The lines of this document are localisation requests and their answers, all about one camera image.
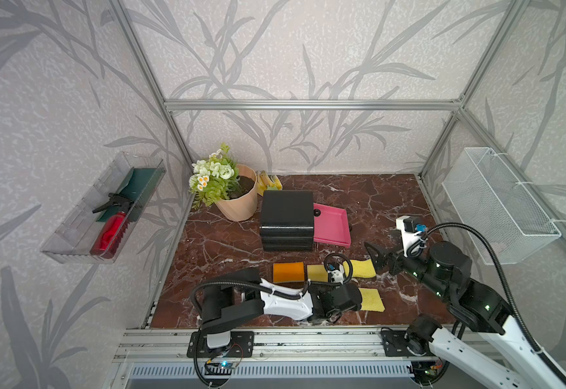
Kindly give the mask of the yellow wavy scrub sponge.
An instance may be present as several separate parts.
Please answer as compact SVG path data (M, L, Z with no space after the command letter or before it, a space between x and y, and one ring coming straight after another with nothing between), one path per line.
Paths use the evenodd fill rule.
M377 276L374 265L370 259L351 260L352 277L360 279L371 279Z

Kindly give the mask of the orange sponge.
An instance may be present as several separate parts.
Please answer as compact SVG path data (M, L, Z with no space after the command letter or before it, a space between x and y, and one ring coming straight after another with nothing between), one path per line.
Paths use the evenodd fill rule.
M306 280L303 262L273 264L273 283L300 283Z

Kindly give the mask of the pink drawer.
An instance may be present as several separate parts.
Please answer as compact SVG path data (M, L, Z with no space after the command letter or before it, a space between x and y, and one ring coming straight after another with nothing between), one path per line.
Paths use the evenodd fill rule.
M350 226L345 209L314 204L314 242L350 248Z

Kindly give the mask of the black drawer cabinet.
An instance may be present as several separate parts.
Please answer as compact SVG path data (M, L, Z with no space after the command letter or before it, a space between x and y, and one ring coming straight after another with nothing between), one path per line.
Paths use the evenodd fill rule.
M311 251L314 233L314 197L311 191L264 192L260 238L265 251Z

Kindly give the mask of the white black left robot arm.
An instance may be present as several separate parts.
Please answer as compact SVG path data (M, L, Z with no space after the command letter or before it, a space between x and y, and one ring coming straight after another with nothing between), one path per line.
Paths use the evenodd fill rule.
M300 289L275 285L255 267L197 285L190 301L200 317L200 338L209 349L232 345L232 331L262 315L309 324L334 323L360 311L362 293L350 277L335 283L308 280Z

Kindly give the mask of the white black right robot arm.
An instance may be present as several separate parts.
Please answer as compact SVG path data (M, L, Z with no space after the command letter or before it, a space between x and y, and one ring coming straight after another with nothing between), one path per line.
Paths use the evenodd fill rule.
M472 261L458 247L439 242L428 255L407 256L402 248L387 250L366 243L377 272L404 272L426 286L456 319L446 329L429 316L420 315L400 338L388 344L406 347L418 355L433 354L457 366L487 387L566 388L566 372L531 336L517 312L516 303L470 276ZM458 333L477 332L510 364L509 368L469 348Z

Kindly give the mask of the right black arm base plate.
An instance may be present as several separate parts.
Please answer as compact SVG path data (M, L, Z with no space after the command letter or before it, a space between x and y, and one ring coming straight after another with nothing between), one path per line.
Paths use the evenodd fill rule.
M386 357L434 358L434 353L430 351L434 333L422 329L394 330L383 327L379 336Z

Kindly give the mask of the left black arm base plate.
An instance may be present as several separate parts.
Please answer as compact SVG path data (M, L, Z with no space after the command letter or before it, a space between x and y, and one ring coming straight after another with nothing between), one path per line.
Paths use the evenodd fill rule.
M221 355L250 358L255 345L255 332L231 331L204 335L193 332L188 344L188 358L215 358Z

